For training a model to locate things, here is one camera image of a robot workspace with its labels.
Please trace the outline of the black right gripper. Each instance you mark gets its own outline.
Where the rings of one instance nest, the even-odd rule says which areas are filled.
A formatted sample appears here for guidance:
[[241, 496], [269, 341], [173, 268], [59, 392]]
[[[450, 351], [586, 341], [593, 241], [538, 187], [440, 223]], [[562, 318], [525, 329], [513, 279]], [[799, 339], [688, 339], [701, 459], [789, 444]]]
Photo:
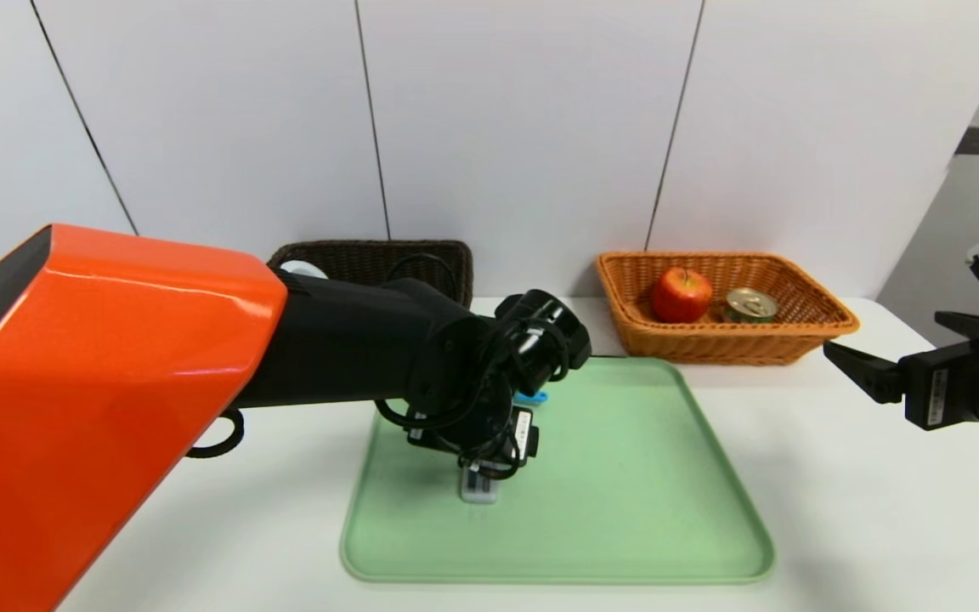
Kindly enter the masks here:
[[831, 341], [823, 355], [878, 404], [901, 403], [904, 381], [905, 417], [925, 431], [979, 422], [979, 316], [937, 311], [935, 322], [964, 341], [900, 363]]

